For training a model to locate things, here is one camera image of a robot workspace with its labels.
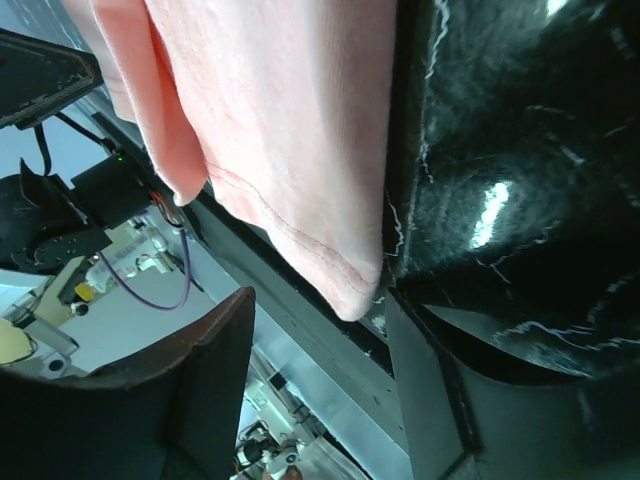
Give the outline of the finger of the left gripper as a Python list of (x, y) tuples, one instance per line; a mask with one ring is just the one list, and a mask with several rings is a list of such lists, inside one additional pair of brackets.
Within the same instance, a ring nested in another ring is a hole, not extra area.
[(94, 55), (1, 31), (3, 128), (32, 128), (102, 84)]

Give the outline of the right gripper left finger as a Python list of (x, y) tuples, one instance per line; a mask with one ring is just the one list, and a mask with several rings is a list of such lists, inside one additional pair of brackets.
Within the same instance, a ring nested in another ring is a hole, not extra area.
[(227, 479), (256, 294), (85, 377), (1, 373), (5, 479)]

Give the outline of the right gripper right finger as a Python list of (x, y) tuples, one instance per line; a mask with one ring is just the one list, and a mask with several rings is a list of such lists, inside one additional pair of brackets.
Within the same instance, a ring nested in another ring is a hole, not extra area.
[(556, 374), (391, 290), (388, 345), (418, 479), (635, 479), (639, 372)]

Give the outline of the pink t shirt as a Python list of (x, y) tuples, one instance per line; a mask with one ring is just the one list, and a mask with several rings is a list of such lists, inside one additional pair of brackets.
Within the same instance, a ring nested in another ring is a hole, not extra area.
[(360, 319), (382, 266), (395, 3), (64, 7), (175, 202), (211, 185), (340, 319)]

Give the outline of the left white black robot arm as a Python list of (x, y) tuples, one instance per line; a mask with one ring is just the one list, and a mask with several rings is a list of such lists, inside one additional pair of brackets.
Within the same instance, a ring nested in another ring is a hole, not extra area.
[[(2, 269), (55, 275), (106, 248), (107, 230), (150, 205), (146, 153), (100, 114), (97, 136), (63, 112), (102, 83), (94, 55), (2, 30), (1, 125), (33, 131), (43, 158), (42, 172), (21, 163), (1, 180)], [(52, 171), (49, 118), (97, 143), (106, 159), (65, 183)]]

